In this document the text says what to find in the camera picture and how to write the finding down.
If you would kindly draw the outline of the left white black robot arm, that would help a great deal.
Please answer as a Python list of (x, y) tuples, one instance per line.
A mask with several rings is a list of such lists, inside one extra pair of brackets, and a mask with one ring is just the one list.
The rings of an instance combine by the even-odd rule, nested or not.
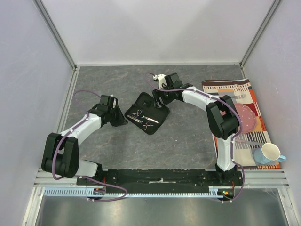
[(79, 146), (107, 123), (118, 127), (127, 124), (127, 120), (117, 98), (101, 95), (99, 103), (88, 110), (75, 125), (61, 133), (48, 135), (41, 163), (42, 170), (52, 173), (56, 180), (87, 176), (91, 184), (99, 185), (103, 181), (103, 173), (97, 170), (97, 163), (80, 159)]

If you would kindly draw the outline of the black zippered tool case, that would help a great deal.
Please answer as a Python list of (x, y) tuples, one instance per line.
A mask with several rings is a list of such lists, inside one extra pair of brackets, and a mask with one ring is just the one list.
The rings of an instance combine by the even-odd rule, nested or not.
[[(167, 119), (170, 110), (167, 106), (162, 106), (162, 109), (146, 109), (143, 107), (144, 101), (153, 101), (154, 98), (149, 95), (148, 93), (142, 92), (137, 100), (132, 104), (132, 106), (125, 112), (124, 116), (132, 122), (135, 126), (137, 126), (139, 129), (141, 129), (143, 132), (145, 132), (148, 135), (153, 135), (160, 126), (164, 123), (164, 121)], [(135, 113), (137, 110), (140, 109), (142, 113), (140, 114), (140, 119), (143, 121), (142, 124), (135, 122), (134, 120), (127, 117), (128, 114)], [(149, 118), (152, 118), (154, 120), (157, 120), (159, 124), (155, 124), (154, 126), (148, 127), (147, 130), (142, 129), (142, 125), (146, 122), (145, 119), (142, 119), (141, 116), (147, 116)]]

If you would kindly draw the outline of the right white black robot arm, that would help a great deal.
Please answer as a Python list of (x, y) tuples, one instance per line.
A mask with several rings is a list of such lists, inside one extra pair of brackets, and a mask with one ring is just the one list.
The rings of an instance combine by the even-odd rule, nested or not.
[(231, 97), (210, 95), (189, 83), (183, 84), (177, 73), (149, 74), (158, 83), (158, 87), (152, 92), (157, 107), (180, 100), (206, 112), (210, 131), (217, 138), (215, 179), (218, 184), (227, 185), (237, 171), (238, 165), (233, 157), (234, 141), (242, 129)]

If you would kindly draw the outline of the silver hair scissors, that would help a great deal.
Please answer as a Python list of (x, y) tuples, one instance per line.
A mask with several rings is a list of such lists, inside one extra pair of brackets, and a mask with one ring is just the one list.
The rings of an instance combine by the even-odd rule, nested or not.
[(141, 113), (142, 113), (142, 111), (140, 109), (138, 109), (137, 112), (128, 114), (127, 117), (134, 120), (135, 122), (142, 124), (143, 121), (140, 119)]

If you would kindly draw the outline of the silver thinning scissors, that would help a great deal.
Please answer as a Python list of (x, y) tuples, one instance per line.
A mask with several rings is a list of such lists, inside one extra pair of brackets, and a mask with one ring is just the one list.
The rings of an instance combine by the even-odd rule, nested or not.
[(152, 118), (149, 118), (147, 116), (141, 116), (142, 119), (145, 119), (146, 122), (142, 125), (142, 129), (143, 130), (147, 130), (148, 127), (154, 126), (155, 124), (159, 124), (159, 122), (157, 120), (154, 120)]

